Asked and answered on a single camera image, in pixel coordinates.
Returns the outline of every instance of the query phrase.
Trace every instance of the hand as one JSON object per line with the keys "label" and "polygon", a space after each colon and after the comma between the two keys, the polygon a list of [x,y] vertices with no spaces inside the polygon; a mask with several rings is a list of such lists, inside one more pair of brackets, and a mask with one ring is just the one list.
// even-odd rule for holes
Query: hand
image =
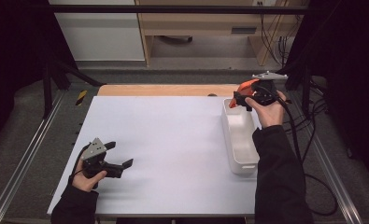
{"label": "hand", "polygon": [[[76,173],[82,170],[82,163],[83,163],[82,160],[78,160]],[[99,174],[88,179],[81,171],[74,176],[73,186],[76,187],[77,189],[91,192],[91,190],[93,189],[93,186],[97,182],[105,178],[106,175],[107,175],[107,171],[101,171]]]}
{"label": "hand", "polygon": [[[278,91],[277,94],[283,101],[286,101],[286,96],[281,91]],[[275,101],[270,105],[260,105],[249,97],[246,98],[245,101],[249,106],[256,110],[263,128],[283,124],[284,108],[278,101]]]}

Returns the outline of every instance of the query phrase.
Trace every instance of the metal rail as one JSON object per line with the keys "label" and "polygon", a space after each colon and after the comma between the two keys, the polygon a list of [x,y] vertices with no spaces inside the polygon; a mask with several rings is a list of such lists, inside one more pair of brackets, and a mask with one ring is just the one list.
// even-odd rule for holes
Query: metal rail
{"label": "metal rail", "polygon": [[24,152],[23,156],[21,157],[21,161],[19,162],[18,166],[16,167],[15,172],[13,173],[12,177],[9,179],[3,193],[0,195],[0,222],[2,221],[4,214],[6,213],[9,204],[11,203],[13,197],[15,196],[18,188],[24,179],[27,170],[29,169],[35,154],[37,153],[45,134],[47,133],[55,115],[61,105],[61,102],[64,98],[65,92],[58,91],[58,94],[54,100],[54,107],[50,112],[50,115],[42,119],[41,124],[38,127],[32,141],[30,142],[29,146],[27,147],[26,151]]}
{"label": "metal rail", "polygon": [[126,5],[27,5],[35,11],[55,13],[187,13],[187,14],[320,14],[311,7],[230,7],[230,6],[126,6]]}
{"label": "metal rail", "polygon": [[[294,93],[293,91],[289,91],[290,99],[292,99],[296,109],[298,110],[299,114],[302,114],[302,109],[300,107],[300,97],[298,96],[298,92]],[[313,125],[310,124],[306,126],[308,137],[310,138]],[[350,199],[350,196],[345,188],[344,184],[339,177],[339,174],[336,172],[332,162],[329,159],[326,151],[324,150],[323,144],[320,142],[318,134],[315,133],[313,137],[313,144],[315,146],[315,154],[319,160],[321,169],[325,174],[330,187],[332,188],[338,204],[341,208],[342,214],[344,215],[347,223],[349,224],[362,224],[362,219],[359,216],[359,213],[353,204],[353,201]]]}

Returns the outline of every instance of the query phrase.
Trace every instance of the wooden edge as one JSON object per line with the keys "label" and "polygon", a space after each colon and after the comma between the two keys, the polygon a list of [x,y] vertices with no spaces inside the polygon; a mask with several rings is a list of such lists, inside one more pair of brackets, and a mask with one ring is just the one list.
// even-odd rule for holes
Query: wooden edge
{"label": "wooden edge", "polygon": [[[140,5],[139,0],[135,0],[135,4],[139,6]],[[137,21],[138,21],[138,26],[139,26],[140,36],[141,36],[141,43],[143,46],[144,59],[146,60],[146,66],[149,66],[150,61],[151,61],[152,41],[150,42],[149,39],[147,39],[145,35],[142,13],[137,13]]]}
{"label": "wooden edge", "polygon": [[98,96],[217,96],[233,97],[239,85],[105,85]]}

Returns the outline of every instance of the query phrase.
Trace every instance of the black sleeve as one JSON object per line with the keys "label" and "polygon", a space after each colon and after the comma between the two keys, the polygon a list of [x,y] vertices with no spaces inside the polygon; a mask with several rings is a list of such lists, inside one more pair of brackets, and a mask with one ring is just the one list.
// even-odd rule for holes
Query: black sleeve
{"label": "black sleeve", "polygon": [[94,224],[96,191],[86,192],[71,185],[65,188],[61,200],[53,208],[52,224]]}
{"label": "black sleeve", "polygon": [[305,201],[305,180],[300,162],[281,125],[256,130],[258,164],[255,222],[313,223]]}

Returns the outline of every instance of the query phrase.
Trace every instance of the wooden cabinet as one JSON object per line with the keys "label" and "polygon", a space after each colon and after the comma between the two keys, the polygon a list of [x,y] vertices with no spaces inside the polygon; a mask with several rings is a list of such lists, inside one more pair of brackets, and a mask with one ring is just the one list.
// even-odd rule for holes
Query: wooden cabinet
{"label": "wooden cabinet", "polygon": [[[177,6],[246,6],[252,0],[135,0],[137,5]],[[277,0],[275,6],[300,6],[301,0]],[[293,15],[236,15],[236,14],[138,14],[146,63],[149,64],[153,37],[156,35],[247,35],[259,65],[265,65],[269,53],[263,42],[273,47],[279,36],[295,36],[301,17]]]}

